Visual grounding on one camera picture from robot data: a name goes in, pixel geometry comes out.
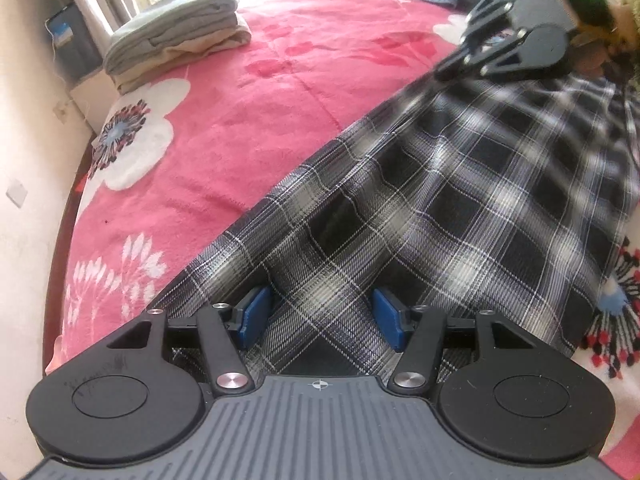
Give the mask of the black white plaid shirt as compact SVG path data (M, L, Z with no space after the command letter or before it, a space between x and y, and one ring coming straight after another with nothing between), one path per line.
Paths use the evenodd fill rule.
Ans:
M377 287L457 316L496 310L572 354L638 200L631 88L423 76L286 176L153 304L176 318L270 287L245 355L255 377L390 376Z

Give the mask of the pink floral blanket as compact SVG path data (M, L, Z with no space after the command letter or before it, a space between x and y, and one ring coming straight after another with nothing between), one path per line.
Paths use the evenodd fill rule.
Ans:
M155 297L278 183L419 79L463 18L418 0L268 0L253 37L125 94L93 142L65 279L57 368ZM570 354L611 388L603 450L639 474L639 201Z

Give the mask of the white cabinet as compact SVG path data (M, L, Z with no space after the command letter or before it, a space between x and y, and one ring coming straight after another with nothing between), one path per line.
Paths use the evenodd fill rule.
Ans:
M98 134L119 93L104 70L96 70L70 89L70 97L92 131Z

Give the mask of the beige folded cloth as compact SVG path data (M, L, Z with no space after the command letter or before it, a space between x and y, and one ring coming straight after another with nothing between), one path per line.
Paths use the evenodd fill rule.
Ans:
M244 47L252 40L252 32L242 16L238 16L238 22L234 27L216 30L200 38L184 40L176 46L163 48L160 53L148 56L123 72L109 73L108 76L116 90L125 94L179 66L191 64L217 52Z

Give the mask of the grey folded cloth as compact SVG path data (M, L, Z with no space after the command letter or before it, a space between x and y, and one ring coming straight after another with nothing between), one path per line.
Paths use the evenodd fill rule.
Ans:
M122 74L164 49L238 24L236 0L158 0L111 36L107 75Z

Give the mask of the blue black water dispenser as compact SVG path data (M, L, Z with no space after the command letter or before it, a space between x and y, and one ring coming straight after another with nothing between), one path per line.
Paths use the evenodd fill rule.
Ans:
M44 27L52 40L54 64L68 84L78 84L102 66L102 56L75 3L48 18Z

